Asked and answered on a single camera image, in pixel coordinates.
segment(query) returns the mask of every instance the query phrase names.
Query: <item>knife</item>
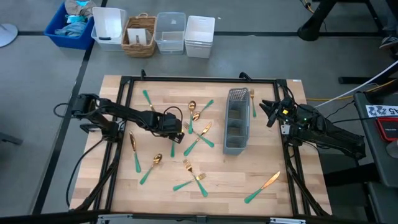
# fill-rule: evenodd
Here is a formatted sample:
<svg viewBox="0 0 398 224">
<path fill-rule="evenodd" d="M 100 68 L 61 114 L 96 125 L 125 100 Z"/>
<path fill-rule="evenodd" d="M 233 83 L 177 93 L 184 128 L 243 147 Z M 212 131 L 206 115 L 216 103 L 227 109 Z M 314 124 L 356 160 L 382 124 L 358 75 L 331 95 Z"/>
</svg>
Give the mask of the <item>knife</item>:
<svg viewBox="0 0 398 224">
<path fill-rule="evenodd" d="M 188 156 L 188 155 L 189 155 L 189 153 L 192 151 L 193 147 L 198 143 L 198 141 L 201 139 L 201 137 L 204 136 L 204 135 L 209 131 L 210 128 L 211 128 L 211 122 L 210 122 L 209 124 L 207 124 L 207 126 L 206 126 L 206 127 L 204 128 L 204 130 L 201 132 L 200 137 L 198 137 L 198 138 L 192 143 L 192 145 L 191 145 L 190 147 L 188 147 L 187 150 L 185 150 L 184 156 Z"/>
<path fill-rule="evenodd" d="M 131 141 L 132 151 L 134 152 L 134 159 L 136 160 L 136 172 L 141 172 L 141 166 L 139 165 L 137 157 L 136 139 L 134 138 L 134 135 L 132 134 L 131 131 L 130 131 L 130 141 Z"/>
<path fill-rule="evenodd" d="M 244 203 L 249 203 L 257 194 L 259 194 L 264 188 L 268 187 L 270 184 L 274 183 L 274 181 L 279 177 L 280 171 L 272 176 L 260 189 L 258 189 L 253 194 L 247 196 L 244 199 Z"/>
<path fill-rule="evenodd" d="M 154 106 L 152 105 L 152 102 L 150 102 L 148 92 L 147 92 L 146 90 L 144 90 L 144 91 L 142 91 L 142 93 L 144 94 L 145 98 L 147 98 L 147 101 L 148 101 L 148 103 L 149 103 L 150 109 L 151 109 L 152 111 L 155 111 L 155 108 L 154 108 Z"/>
</svg>

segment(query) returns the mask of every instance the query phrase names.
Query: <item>cutlery organizer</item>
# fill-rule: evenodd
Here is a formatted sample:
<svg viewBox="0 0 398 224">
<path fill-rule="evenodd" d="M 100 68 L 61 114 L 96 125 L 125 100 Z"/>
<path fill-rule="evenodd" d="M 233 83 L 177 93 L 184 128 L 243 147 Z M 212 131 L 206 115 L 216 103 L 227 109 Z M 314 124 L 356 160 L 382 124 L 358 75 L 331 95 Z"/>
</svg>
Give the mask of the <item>cutlery organizer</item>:
<svg viewBox="0 0 398 224">
<path fill-rule="evenodd" d="M 230 89 L 226 101 L 223 153 L 239 155 L 249 139 L 250 94 L 247 88 Z"/>
</svg>

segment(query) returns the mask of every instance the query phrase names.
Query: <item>red device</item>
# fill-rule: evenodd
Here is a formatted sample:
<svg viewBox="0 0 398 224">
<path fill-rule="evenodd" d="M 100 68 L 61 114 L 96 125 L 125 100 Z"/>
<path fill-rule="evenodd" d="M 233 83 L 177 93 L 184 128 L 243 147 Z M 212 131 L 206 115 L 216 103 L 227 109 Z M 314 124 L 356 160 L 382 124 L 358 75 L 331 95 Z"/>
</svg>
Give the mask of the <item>red device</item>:
<svg viewBox="0 0 398 224">
<path fill-rule="evenodd" d="M 376 124 L 383 140 L 398 140 L 398 118 L 378 118 Z"/>
</svg>

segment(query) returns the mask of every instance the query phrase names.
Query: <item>wicker basket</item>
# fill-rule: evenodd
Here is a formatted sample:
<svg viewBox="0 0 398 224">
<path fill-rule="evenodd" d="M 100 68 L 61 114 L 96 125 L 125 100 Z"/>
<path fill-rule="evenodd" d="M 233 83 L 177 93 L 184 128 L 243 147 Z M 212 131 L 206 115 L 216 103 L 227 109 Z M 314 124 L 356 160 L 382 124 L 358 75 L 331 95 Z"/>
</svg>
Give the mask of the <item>wicker basket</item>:
<svg viewBox="0 0 398 224">
<path fill-rule="evenodd" d="M 141 13 L 136 17 L 130 17 L 126 26 L 123 30 L 123 39 L 122 39 L 122 49 L 128 56 L 131 57 L 150 57 L 154 54 L 156 48 L 155 42 L 155 16 L 148 16 L 146 13 Z M 150 34 L 152 34 L 152 38 L 150 40 L 149 45 L 141 45 L 141 44 L 130 44 L 129 37 L 127 34 L 128 28 L 145 28 Z"/>
</svg>

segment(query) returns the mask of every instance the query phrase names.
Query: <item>blue bin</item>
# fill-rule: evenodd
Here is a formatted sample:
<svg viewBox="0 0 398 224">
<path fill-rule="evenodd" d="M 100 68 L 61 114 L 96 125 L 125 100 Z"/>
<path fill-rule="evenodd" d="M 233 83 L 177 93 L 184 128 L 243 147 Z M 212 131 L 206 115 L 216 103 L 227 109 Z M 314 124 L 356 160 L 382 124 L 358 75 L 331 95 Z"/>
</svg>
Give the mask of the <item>blue bin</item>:
<svg viewBox="0 0 398 224">
<path fill-rule="evenodd" d="M 54 17 L 52 18 L 50 24 L 47 26 L 47 28 L 45 28 L 44 35 L 49 37 L 58 47 L 69 47 L 82 50 L 88 49 L 90 44 L 94 41 L 94 39 L 91 38 L 91 31 L 93 30 L 94 26 L 93 17 L 88 20 L 85 30 L 79 37 L 65 37 L 54 34 L 56 29 L 62 29 L 64 27 L 65 15 L 67 14 L 68 13 L 65 9 L 65 4 L 62 3 L 57 13 L 55 13 Z"/>
</svg>

